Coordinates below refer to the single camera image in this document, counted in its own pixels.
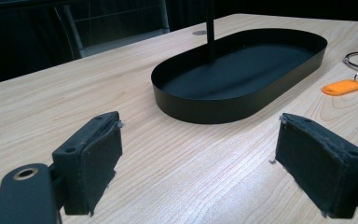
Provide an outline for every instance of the wood grain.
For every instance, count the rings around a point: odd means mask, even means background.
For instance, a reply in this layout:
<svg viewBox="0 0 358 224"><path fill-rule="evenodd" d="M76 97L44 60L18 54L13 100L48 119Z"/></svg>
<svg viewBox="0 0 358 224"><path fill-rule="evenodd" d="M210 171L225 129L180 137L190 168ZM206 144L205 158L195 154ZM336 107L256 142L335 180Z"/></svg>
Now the wood grain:
<svg viewBox="0 0 358 224"><path fill-rule="evenodd" d="M324 218L275 154L279 116L313 119L358 146L358 92L323 95L353 78L343 57L358 51L358 21L237 14L215 21L216 38L289 28L328 41L322 66L264 109L237 122L198 125L165 115L150 75L162 61L206 43L200 24L0 83L0 181L51 153L89 119L118 111L123 156L93 217L64 223L358 223Z"/></svg>

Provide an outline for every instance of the dark background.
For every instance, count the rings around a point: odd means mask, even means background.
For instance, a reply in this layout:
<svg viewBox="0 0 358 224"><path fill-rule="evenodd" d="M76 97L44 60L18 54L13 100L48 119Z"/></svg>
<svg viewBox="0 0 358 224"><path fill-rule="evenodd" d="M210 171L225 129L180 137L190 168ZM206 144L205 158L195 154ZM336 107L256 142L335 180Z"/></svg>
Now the dark background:
<svg viewBox="0 0 358 224"><path fill-rule="evenodd" d="M159 0L23 1L26 5L11 5L12 2L15 1L0 1L0 81L80 58L63 4L70 5L85 48L162 27ZM205 2L166 0L171 31L205 22ZM358 21L358 0L214 3L216 18L250 13Z"/></svg>

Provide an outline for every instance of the orange key fob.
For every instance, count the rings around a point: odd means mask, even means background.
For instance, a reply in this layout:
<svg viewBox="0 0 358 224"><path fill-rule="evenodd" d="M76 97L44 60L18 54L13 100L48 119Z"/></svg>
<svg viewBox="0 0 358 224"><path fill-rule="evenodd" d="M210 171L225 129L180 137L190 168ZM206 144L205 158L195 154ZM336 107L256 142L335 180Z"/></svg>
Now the orange key fob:
<svg viewBox="0 0 358 224"><path fill-rule="evenodd" d="M343 95L351 91L358 91L358 81L345 79L322 88L324 94L332 96Z"/></svg>

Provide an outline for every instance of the black bracket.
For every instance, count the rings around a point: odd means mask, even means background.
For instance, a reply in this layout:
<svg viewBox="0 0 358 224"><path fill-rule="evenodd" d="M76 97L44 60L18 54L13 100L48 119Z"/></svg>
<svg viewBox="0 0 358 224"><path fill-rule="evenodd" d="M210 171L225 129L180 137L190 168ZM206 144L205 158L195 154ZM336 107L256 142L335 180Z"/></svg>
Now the black bracket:
<svg viewBox="0 0 358 224"><path fill-rule="evenodd" d="M276 160L324 216L352 218L358 207L358 147L313 120L282 114Z"/></svg>
<svg viewBox="0 0 358 224"><path fill-rule="evenodd" d="M53 163L8 173L0 187L0 223L62 223L67 215L93 215L122 155L118 112L91 119L52 153Z"/></svg>

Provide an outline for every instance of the light wood table surface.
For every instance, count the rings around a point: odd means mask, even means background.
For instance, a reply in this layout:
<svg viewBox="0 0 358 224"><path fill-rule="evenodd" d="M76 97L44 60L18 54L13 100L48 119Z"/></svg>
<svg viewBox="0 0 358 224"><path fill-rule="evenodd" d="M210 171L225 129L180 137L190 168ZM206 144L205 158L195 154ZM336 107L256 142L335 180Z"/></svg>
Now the light wood table surface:
<svg viewBox="0 0 358 224"><path fill-rule="evenodd" d="M118 111L123 156L93 217L63 223L358 223L324 218L277 162L282 113L313 119L358 146L358 91L321 87L355 71L358 21L236 14L217 19L215 37L289 28L328 41L322 66L248 119L219 125L182 122L156 105L150 75L164 60L206 43L205 23L0 83L0 181L51 153L93 117Z"/></svg>

